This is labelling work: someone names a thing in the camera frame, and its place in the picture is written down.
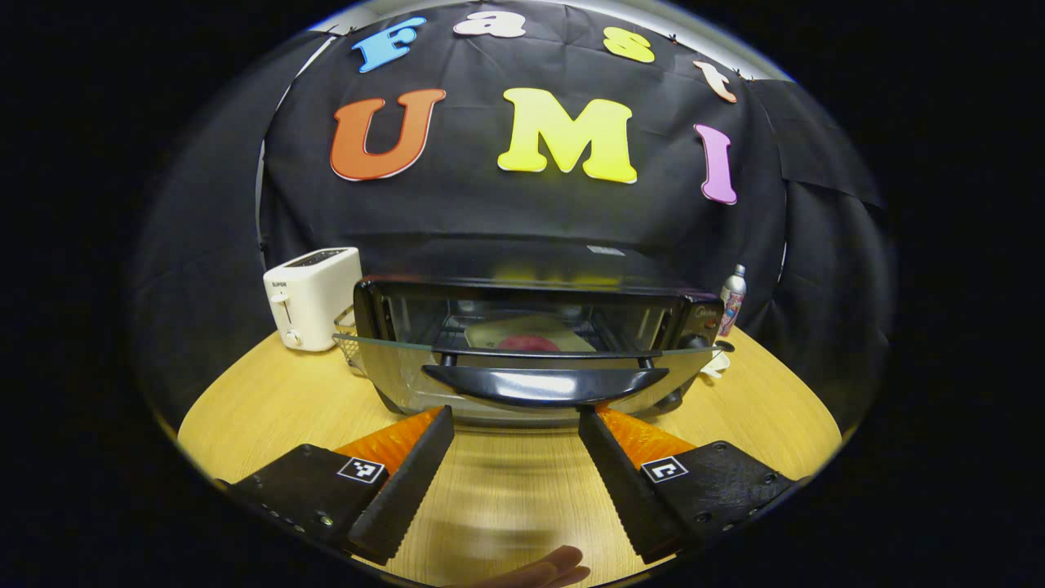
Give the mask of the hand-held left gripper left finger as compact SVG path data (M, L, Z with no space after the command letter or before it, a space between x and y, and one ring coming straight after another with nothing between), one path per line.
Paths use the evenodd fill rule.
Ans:
M336 450L302 443L230 494L311 542L385 565L395 558L454 440L449 406L421 411Z

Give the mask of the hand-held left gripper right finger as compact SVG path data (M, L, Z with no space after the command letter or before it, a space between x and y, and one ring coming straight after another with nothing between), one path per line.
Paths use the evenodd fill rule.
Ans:
M578 426L646 564L705 550L798 491L798 481L726 440L695 446L608 407L583 407Z

